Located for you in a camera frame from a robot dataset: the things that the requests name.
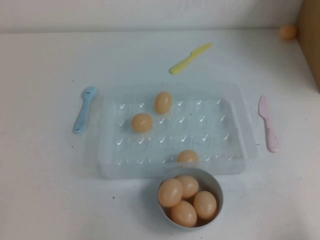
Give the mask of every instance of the egg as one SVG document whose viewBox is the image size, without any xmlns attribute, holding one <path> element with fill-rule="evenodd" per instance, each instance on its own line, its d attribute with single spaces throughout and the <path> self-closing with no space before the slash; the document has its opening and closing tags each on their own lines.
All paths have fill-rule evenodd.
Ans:
<svg viewBox="0 0 320 240">
<path fill-rule="evenodd" d="M 297 27 L 295 25 L 284 25 L 279 30 L 279 36 L 282 40 L 294 39 L 297 35 Z"/>
<path fill-rule="evenodd" d="M 203 220 L 212 220 L 217 213 L 217 200 L 208 191 L 198 192 L 193 200 L 196 214 Z"/>
<path fill-rule="evenodd" d="M 177 162 L 199 162 L 199 156 L 193 150 L 184 150 L 179 154 L 176 161 Z"/>
<path fill-rule="evenodd" d="M 176 224 L 191 228 L 197 222 L 197 213 L 190 203 L 182 200 L 171 208 L 171 218 Z"/>
<path fill-rule="evenodd" d="M 199 183 L 193 176 L 182 175 L 176 177 L 180 181 L 183 187 L 182 197 L 183 198 L 191 198 L 199 190 Z"/>
<path fill-rule="evenodd" d="M 183 187 L 179 180 L 169 178 L 165 180 L 158 191 L 158 200 L 163 207 L 173 207 L 180 202 L 183 194 Z"/>
<path fill-rule="evenodd" d="M 165 114 L 170 111 L 172 107 L 172 96 L 169 92 L 160 92 L 154 101 L 155 111 L 159 114 Z"/>
<path fill-rule="evenodd" d="M 135 115 L 131 121 L 132 128 L 138 133 L 144 133 L 152 129 L 152 117 L 147 113 Z"/>
</svg>

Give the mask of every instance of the spoon handle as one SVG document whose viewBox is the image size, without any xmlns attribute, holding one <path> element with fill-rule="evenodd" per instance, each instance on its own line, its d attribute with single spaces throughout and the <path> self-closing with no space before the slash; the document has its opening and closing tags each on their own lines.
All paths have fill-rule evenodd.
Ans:
<svg viewBox="0 0 320 240">
<path fill-rule="evenodd" d="M 73 132 L 75 134 L 82 134 L 87 127 L 87 121 L 90 113 L 91 100 L 85 100 L 78 118 L 75 121 Z"/>
<path fill-rule="evenodd" d="M 279 152 L 279 142 L 276 137 L 272 120 L 267 118 L 264 120 L 264 124 L 266 131 L 266 146 L 270 152 L 277 153 Z"/>
</svg>

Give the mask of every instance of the egg tray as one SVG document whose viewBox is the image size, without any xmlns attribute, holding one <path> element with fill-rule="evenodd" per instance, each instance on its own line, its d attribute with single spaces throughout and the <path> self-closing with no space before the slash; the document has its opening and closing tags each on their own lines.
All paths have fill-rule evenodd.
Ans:
<svg viewBox="0 0 320 240">
<path fill-rule="evenodd" d="M 216 86 L 218 91 L 213 92 L 181 84 L 106 91 L 98 151 L 102 174 L 108 178 L 159 177 L 181 166 L 212 174 L 242 172 L 257 151 L 245 107 L 236 85 L 217 82 Z M 166 114 L 154 109 L 155 98 L 162 91 L 173 97 Z M 152 116 L 150 131 L 132 129 L 131 120 L 138 113 Z M 198 163 L 176 162 L 179 153 L 187 149 L 198 153 Z"/>
</svg>

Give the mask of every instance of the white bowl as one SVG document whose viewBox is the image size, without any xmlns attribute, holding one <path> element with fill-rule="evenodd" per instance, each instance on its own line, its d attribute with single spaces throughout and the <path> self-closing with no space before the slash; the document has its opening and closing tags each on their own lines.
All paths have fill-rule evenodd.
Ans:
<svg viewBox="0 0 320 240">
<path fill-rule="evenodd" d="M 173 222 L 166 215 L 165 208 L 163 206 L 161 206 L 160 203 L 158 203 L 159 207 L 161 208 L 161 212 L 163 213 L 164 217 L 169 222 L 171 222 L 173 225 L 175 225 L 177 228 L 179 228 L 181 230 L 186 230 L 186 231 L 194 231 L 194 230 L 202 229 L 202 228 L 206 227 L 207 225 L 211 224 L 218 217 L 219 213 L 221 212 L 223 202 L 224 202 L 223 192 L 221 190 L 221 187 L 220 187 L 218 181 L 210 173 L 208 173 L 202 169 L 195 168 L 195 167 L 182 167 L 182 168 L 176 169 L 176 170 L 170 172 L 163 179 L 161 184 L 167 179 L 174 179 L 174 178 L 182 176 L 182 175 L 188 175 L 188 176 L 194 177 L 199 183 L 199 192 L 200 191 L 208 191 L 214 195 L 216 202 L 217 202 L 217 213 L 216 213 L 214 219 L 212 219 L 210 222 L 208 222 L 204 225 L 201 225 L 201 226 L 195 226 L 195 227 L 181 226 L 181 225 Z"/>
</svg>

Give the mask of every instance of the knife handle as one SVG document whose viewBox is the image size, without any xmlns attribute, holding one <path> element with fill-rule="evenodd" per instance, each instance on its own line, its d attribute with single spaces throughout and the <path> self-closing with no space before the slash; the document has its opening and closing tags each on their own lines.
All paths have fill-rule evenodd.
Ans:
<svg viewBox="0 0 320 240">
<path fill-rule="evenodd" d="M 197 56 L 197 54 L 195 55 L 190 55 L 187 58 L 183 59 L 181 62 L 179 62 L 178 64 L 174 65 L 171 69 L 170 69 L 170 73 L 171 74 L 178 74 L 180 73 L 180 71 L 182 69 L 184 69 L 195 57 Z"/>
<path fill-rule="evenodd" d="M 271 119 L 266 119 L 264 123 L 266 131 L 266 146 L 270 152 L 277 153 L 279 152 L 279 142 L 273 128 L 273 123 Z"/>
</svg>

